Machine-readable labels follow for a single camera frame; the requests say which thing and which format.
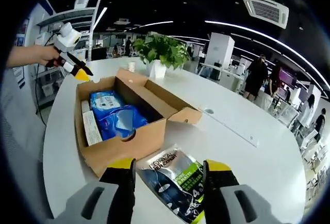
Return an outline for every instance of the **white cup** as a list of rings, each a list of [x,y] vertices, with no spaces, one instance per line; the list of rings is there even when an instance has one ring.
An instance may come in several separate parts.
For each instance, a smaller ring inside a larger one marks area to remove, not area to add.
[[[133,73],[135,72],[135,61],[131,61],[128,63],[128,70]]]

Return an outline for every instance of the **human hand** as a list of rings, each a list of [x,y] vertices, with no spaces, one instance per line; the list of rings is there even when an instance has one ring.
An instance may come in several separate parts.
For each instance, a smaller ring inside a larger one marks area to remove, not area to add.
[[[46,65],[50,60],[58,59],[60,54],[53,46],[40,46],[40,45],[34,45],[34,52],[35,52],[35,58],[36,63],[39,63],[41,65]],[[54,66],[59,66],[57,61],[54,60]]]

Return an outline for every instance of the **blue package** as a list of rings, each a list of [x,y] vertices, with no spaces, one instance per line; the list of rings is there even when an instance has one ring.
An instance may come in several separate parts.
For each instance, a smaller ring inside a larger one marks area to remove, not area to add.
[[[114,91],[101,91],[91,93],[91,108],[99,121],[109,115],[113,110],[124,106],[123,101]]]
[[[101,129],[102,140],[129,137],[134,130],[148,124],[138,110],[132,105],[113,110],[109,115],[98,122]]]

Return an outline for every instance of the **ceiling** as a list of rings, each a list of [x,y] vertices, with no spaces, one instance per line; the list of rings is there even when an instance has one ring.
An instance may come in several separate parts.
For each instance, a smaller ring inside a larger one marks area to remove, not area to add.
[[[330,44],[327,36],[328,26],[322,21],[330,18],[330,12],[322,12],[319,0],[273,0],[289,8],[289,19],[286,29],[251,17],[242,0],[101,0],[102,7],[107,7],[105,15],[96,27],[95,32],[105,32],[112,27],[116,32],[123,32],[134,24],[145,25],[162,21],[173,21],[135,29],[137,33],[156,31],[165,35],[188,36],[208,39],[211,32],[227,35],[238,34],[266,44],[266,47],[243,37],[231,35],[235,46],[254,54],[266,54],[269,60],[279,60],[284,67],[290,68],[298,79],[308,80],[306,73],[294,63],[281,56],[284,54],[310,73],[320,84],[318,74],[296,54],[276,42],[247,30],[205,23],[205,20],[236,24],[269,35],[303,55],[330,82]],[[49,0],[56,12],[73,9],[75,0]],[[95,6],[97,0],[90,0],[88,6]],[[118,18],[130,20],[126,26],[114,25]],[[253,55],[234,50],[235,55]]]

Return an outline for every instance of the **open cardboard box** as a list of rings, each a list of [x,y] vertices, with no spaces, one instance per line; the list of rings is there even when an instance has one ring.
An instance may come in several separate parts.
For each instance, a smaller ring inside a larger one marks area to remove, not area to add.
[[[87,145],[81,101],[90,93],[114,90],[125,102],[134,105],[148,125],[136,129],[131,140],[116,136],[92,146]],[[103,78],[98,83],[85,82],[76,89],[75,126],[77,142],[85,162],[98,177],[107,166],[124,158],[141,159],[161,148],[166,121],[197,123],[202,113],[180,98],[149,81],[146,76],[119,69],[116,76]]]

